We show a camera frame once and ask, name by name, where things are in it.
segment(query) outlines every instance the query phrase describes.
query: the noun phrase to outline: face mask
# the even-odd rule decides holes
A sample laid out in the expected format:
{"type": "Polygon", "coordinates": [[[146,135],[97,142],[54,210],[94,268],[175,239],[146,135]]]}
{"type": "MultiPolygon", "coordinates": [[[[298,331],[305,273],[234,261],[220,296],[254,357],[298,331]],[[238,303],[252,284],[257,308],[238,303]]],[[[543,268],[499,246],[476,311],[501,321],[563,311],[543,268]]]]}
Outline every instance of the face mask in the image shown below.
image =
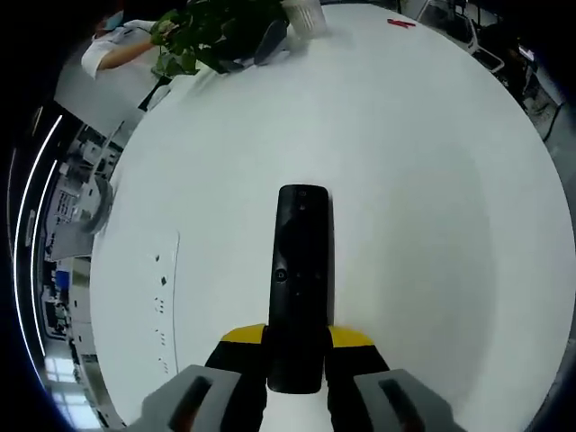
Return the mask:
{"type": "Polygon", "coordinates": [[[122,23],[122,18],[124,17],[124,11],[119,11],[112,15],[106,20],[103,29],[104,30],[114,30],[122,23]]]}

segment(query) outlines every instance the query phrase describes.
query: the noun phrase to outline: green leaves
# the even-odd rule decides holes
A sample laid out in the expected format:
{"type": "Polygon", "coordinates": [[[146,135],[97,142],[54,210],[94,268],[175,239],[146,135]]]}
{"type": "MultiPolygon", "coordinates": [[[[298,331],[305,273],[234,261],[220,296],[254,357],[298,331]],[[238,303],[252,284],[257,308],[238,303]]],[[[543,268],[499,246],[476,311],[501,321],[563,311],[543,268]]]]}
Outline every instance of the green leaves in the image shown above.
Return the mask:
{"type": "Polygon", "coordinates": [[[151,41],[168,51],[155,70],[173,77],[195,75],[201,61],[218,73],[254,53],[268,25],[287,23],[280,0],[196,0],[165,13],[152,27],[151,41]]]}

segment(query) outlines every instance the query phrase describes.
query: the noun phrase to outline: black remote control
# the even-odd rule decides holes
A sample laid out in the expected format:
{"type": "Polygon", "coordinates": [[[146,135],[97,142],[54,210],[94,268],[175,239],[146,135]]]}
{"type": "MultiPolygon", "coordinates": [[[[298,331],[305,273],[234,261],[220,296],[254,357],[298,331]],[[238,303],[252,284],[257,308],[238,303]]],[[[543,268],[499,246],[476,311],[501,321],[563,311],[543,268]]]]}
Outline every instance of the black remote control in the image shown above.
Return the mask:
{"type": "Polygon", "coordinates": [[[280,189],[274,234],[268,387],[281,393],[320,389],[328,325],[329,196],[326,189],[280,189]]]}

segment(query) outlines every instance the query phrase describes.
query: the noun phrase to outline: white shirt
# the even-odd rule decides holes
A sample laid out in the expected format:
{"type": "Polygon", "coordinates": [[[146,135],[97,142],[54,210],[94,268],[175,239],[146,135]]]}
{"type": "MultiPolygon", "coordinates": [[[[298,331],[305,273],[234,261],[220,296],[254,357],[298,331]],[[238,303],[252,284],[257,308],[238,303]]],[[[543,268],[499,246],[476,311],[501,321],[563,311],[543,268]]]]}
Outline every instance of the white shirt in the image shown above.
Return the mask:
{"type": "Polygon", "coordinates": [[[126,22],[104,36],[94,39],[82,56],[82,68],[90,77],[104,81],[134,106],[140,105],[158,82],[151,69],[157,62],[160,48],[149,49],[133,61],[113,69],[98,70],[98,65],[110,51],[145,41],[149,38],[153,25],[152,21],[126,22]]]}

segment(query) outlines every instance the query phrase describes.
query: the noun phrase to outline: office desk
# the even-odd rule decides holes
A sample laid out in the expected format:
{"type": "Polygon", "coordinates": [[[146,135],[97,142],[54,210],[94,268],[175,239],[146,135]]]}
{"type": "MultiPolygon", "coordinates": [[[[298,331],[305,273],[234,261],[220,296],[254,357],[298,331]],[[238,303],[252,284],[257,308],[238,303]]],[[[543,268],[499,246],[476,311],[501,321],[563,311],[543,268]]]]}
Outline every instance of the office desk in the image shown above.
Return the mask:
{"type": "MultiPolygon", "coordinates": [[[[131,422],[169,377],[149,239],[177,245],[176,367],[203,364],[230,329],[266,322],[278,190],[307,183],[333,198],[336,323],[370,335],[467,430],[521,430],[554,379],[576,289],[545,146],[441,35],[372,5],[324,10],[329,37],[282,63],[181,78],[132,135],[91,275],[112,401],[131,422]]],[[[261,430],[331,430],[326,390],[269,393],[261,430]]]]}

